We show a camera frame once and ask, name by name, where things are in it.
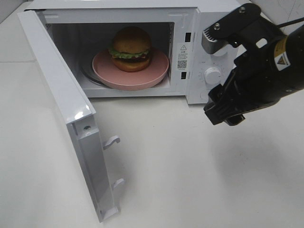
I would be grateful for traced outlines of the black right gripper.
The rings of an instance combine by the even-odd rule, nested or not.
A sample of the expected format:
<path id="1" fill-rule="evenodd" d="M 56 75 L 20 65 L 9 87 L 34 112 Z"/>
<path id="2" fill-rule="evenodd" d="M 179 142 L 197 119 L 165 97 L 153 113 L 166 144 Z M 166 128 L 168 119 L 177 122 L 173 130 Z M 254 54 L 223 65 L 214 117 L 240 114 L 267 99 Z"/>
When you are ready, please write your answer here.
<path id="1" fill-rule="evenodd" d="M 203 30 L 201 44 L 208 54 L 227 44 L 246 49 L 225 83 L 208 94 L 204 112 L 213 125 L 238 125 L 243 112 L 274 105 L 287 95 L 274 62 L 275 45 L 285 35 L 260 13 L 258 5 L 245 3 Z"/>

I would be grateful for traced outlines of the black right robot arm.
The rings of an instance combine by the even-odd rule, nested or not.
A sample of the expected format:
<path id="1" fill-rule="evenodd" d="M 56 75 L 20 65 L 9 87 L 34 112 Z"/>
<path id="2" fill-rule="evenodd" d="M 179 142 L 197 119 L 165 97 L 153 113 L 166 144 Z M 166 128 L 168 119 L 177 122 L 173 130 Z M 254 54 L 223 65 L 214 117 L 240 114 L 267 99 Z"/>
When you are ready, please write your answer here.
<path id="1" fill-rule="evenodd" d="M 275 105 L 304 87 L 304 29 L 289 35 L 261 16 L 261 8 L 246 3 L 203 31 L 202 46 L 214 54 L 226 45 L 243 46 L 223 85 L 209 91 L 205 115 L 217 125 L 230 126 L 244 114 Z"/>

